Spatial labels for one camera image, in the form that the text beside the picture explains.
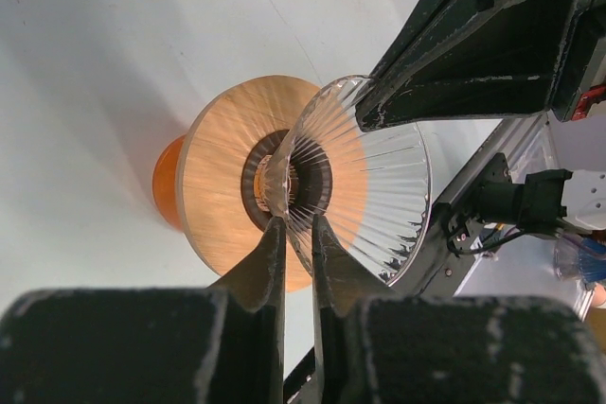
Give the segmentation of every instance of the orange object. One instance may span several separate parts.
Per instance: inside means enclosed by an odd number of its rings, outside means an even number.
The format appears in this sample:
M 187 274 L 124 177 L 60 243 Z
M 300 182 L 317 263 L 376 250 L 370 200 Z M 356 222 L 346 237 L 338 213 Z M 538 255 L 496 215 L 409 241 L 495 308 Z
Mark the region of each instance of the orange object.
M 172 227 L 183 231 L 179 212 L 177 211 L 177 199 L 175 193 L 175 179 L 177 176 L 177 163 L 179 154 L 183 147 L 185 136 L 178 137 L 164 149 L 153 170 L 151 190 L 153 200 L 160 215 Z

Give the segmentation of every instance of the wire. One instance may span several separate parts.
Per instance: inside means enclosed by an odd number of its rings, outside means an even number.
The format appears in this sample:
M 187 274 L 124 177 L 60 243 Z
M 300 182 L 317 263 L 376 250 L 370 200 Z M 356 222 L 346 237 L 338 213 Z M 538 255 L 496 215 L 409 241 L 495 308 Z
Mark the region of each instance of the wire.
M 494 248 L 501 247 L 501 246 L 505 245 L 506 243 L 509 243 L 509 242 L 515 240 L 516 238 L 525 236 L 526 234 L 528 234 L 528 232 L 526 232 L 526 231 L 518 231 L 515 234 L 511 234 L 511 235 L 508 233 L 503 238 L 500 238 L 500 239 L 492 242 L 490 245 L 484 245 L 481 248 L 477 248 L 475 250 L 458 250 L 458 249 L 456 249 L 456 247 L 453 245 L 453 243 L 451 241 L 449 241 L 447 243 L 447 246 L 448 246 L 448 251 L 450 251 L 451 253 L 453 253 L 455 255 L 479 255 L 480 253 L 485 253 L 490 250 L 493 250 Z

